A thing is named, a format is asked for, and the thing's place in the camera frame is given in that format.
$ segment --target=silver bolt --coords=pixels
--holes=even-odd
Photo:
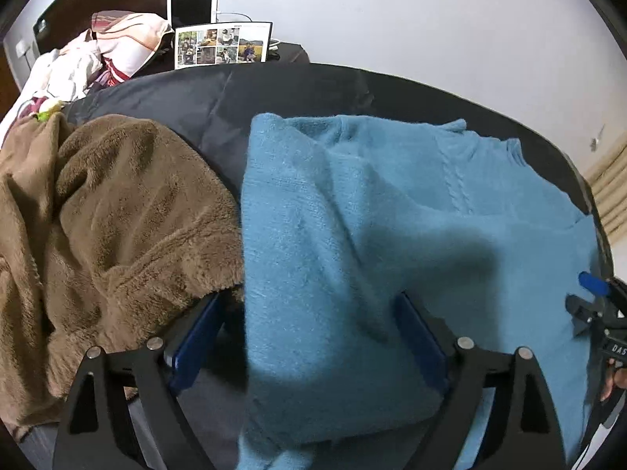
[[[87,350],[87,358],[96,358],[99,357],[100,354],[102,353],[102,350],[100,350],[100,347],[92,347],[89,350]]]
[[[472,339],[464,336],[457,340],[457,346],[462,348],[462,350],[471,350],[475,347],[475,342]]]
[[[518,354],[525,360],[531,360],[534,357],[534,352],[529,350],[528,347],[520,347]]]
[[[163,346],[163,339],[161,338],[150,338],[146,343],[146,346],[149,350],[159,350]]]

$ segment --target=white wall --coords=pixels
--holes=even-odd
[[[588,0],[219,0],[219,9],[273,21],[273,35],[314,62],[396,74],[502,112],[582,171],[627,127],[627,61]]]
[[[4,37],[4,50],[6,51],[13,77],[20,89],[28,79],[29,68],[24,58],[17,57],[15,46],[21,39],[24,39],[27,44],[32,45],[32,50],[27,53],[28,63],[32,66],[37,56],[39,56],[33,26],[37,22],[37,19],[40,18],[54,1],[55,0],[30,0]]]

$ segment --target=tablet screen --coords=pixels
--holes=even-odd
[[[211,0],[171,0],[172,28],[211,23]]]

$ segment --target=curtain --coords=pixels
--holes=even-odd
[[[586,175],[610,244],[627,235],[627,133]]]

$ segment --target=brown fleece garment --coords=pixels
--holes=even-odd
[[[172,131],[21,120],[0,150],[0,418],[56,420],[88,348],[137,348],[242,278],[236,203]]]

